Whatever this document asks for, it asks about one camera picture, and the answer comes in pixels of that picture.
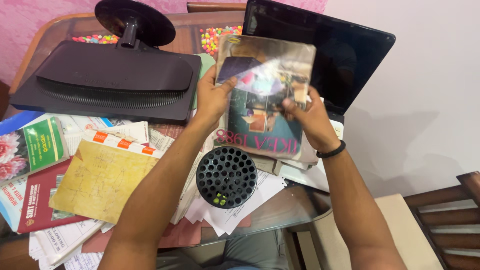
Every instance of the hand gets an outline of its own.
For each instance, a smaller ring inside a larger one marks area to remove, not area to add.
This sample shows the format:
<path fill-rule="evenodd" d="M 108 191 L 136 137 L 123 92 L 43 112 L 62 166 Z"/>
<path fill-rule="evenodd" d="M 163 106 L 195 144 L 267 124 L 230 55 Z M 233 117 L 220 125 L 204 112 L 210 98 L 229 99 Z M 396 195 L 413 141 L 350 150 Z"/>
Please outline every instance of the hand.
<path fill-rule="evenodd" d="M 228 105 L 228 94 L 237 84 L 231 77 L 221 86 L 215 87 L 216 67 L 210 67 L 197 84 L 197 113 L 194 119 L 203 119 L 211 131 L 218 128 L 220 117 Z"/>
<path fill-rule="evenodd" d="M 301 123 L 310 145 L 319 153 L 328 153 L 340 146 L 340 140 L 333 130 L 317 90 L 310 86 L 308 94 L 312 102 L 307 103 L 306 111 L 295 106 L 295 102 L 288 98 L 283 100 L 282 105 Z"/>

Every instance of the glass tabletop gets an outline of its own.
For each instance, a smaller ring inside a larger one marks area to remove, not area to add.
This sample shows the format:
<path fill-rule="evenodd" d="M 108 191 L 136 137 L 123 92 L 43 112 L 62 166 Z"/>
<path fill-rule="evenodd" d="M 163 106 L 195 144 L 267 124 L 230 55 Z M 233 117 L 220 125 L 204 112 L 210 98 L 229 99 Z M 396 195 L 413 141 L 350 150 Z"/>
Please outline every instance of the glass tabletop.
<path fill-rule="evenodd" d="M 85 14 L 80 14 L 80 16 L 82 17 L 73 15 L 72 18 L 59 20 L 44 32 L 22 76 L 20 85 L 33 74 L 61 41 L 94 34 L 111 35 L 100 25 L 93 14 L 87 17 Z M 159 49 L 197 54 L 204 52 L 200 29 L 242 25 L 244 12 L 199 12 L 166 14 L 166 16 L 172 21 L 177 34 L 170 44 L 161 46 Z M 108 68 L 108 62 L 98 63 L 92 59 L 92 64 L 100 64 Z M 330 213 L 331 202 L 328 193 L 292 181 L 287 180 L 287 182 L 286 188 L 253 211 L 250 227 L 237 227 L 231 235 L 224 233 L 220 237 L 213 228 L 203 227 L 201 244 L 307 223 Z"/>

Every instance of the white wall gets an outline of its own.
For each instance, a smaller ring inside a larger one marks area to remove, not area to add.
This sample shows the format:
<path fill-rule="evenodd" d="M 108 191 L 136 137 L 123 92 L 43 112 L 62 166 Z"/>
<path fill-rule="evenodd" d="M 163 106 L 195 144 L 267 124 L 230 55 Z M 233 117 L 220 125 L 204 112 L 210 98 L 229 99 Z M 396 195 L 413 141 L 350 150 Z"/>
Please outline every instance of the white wall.
<path fill-rule="evenodd" d="M 325 15 L 396 35 L 346 113 L 344 140 L 374 196 L 480 170 L 479 10 L 473 0 L 329 0 Z"/>

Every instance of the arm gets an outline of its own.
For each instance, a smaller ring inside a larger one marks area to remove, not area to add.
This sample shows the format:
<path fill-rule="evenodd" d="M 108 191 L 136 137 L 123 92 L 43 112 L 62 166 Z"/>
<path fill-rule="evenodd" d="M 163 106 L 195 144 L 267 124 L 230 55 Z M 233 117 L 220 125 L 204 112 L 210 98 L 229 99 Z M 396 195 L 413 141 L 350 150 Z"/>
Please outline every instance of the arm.
<path fill-rule="evenodd" d="M 340 146 L 325 106 L 311 87 L 306 111 L 286 99 L 283 106 L 302 124 L 307 139 L 320 153 Z M 335 223 L 347 244 L 354 270 L 406 270 L 385 218 L 371 196 L 349 153 L 323 159 Z"/>
<path fill-rule="evenodd" d="M 154 269 L 163 231 L 175 212 L 181 191 L 202 144 L 218 127 L 234 78 L 215 88 L 215 67 L 197 86 L 197 114 L 163 157 L 138 184 L 115 226 L 99 270 Z"/>

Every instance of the person's left hand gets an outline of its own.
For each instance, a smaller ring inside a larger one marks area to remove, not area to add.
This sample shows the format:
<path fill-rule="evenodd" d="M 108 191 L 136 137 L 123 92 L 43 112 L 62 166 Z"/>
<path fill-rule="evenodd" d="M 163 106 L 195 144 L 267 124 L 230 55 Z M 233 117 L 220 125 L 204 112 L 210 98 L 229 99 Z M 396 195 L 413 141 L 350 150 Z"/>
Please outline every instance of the person's left hand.
<path fill-rule="evenodd" d="M 228 105 L 228 94 L 237 84 L 237 79 L 231 77 L 221 86 L 215 87 L 216 67 L 210 67 L 197 84 L 197 113 L 194 118 L 201 118 L 214 131 L 220 117 Z"/>

